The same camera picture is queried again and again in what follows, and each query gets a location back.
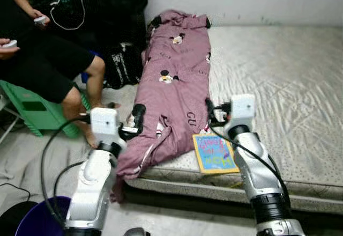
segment game controller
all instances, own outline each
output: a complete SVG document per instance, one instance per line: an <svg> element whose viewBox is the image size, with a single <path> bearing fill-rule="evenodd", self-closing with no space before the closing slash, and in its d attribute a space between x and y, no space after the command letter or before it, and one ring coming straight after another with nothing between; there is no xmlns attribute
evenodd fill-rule
<svg viewBox="0 0 343 236"><path fill-rule="evenodd" d="M13 48L13 47L17 47L17 41L16 40L11 40L10 43L8 44L4 44L2 46L0 46L0 48L4 49L4 48Z"/></svg>
<svg viewBox="0 0 343 236"><path fill-rule="evenodd" d="M46 20L46 19L47 19L46 16L41 16L41 17L35 18L35 19L34 19L34 23L35 23L35 24L40 24L40 25L45 26L45 20Z"/></svg>

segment black shirt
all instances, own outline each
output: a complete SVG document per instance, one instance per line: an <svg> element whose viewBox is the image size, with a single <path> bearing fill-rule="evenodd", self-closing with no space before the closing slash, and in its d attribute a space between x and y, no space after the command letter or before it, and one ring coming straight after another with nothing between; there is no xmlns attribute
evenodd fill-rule
<svg viewBox="0 0 343 236"><path fill-rule="evenodd" d="M24 44L35 30L34 22L14 0L0 0L0 38Z"/></svg>

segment backpack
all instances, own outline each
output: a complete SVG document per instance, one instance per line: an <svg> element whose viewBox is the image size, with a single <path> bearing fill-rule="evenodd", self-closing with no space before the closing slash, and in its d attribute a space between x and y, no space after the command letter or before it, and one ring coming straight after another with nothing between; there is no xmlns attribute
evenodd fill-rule
<svg viewBox="0 0 343 236"><path fill-rule="evenodd" d="M103 59L106 64L104 87L117 90L125 85L140 82L143 72L141 55L133 44L120 43L117 46L106 47Z"/></svg>

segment yellow book cover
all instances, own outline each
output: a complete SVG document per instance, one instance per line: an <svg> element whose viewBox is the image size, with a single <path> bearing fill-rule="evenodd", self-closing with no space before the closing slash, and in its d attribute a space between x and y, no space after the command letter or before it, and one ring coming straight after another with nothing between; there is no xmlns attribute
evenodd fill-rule
<svg viewBox="0 0 343 236"><path fill-rule="evenodd" d="M230 142L214 134L194 134L200 171L206 174L238 173Z"/></svg>

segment mattress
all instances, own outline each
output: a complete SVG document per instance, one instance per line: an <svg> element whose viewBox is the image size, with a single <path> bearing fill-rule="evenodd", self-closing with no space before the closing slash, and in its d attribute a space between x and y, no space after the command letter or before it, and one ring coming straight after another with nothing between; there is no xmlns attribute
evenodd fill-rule
<svg viewBox="0 0 343 236"><path fill-rule="evenodd" d="M298 210L343 214L343 42L333 27L212 27L210 94L256 96L255 131ZM203 175L195 152L149 168L132 187L247 202L239 173Z"/></svg>

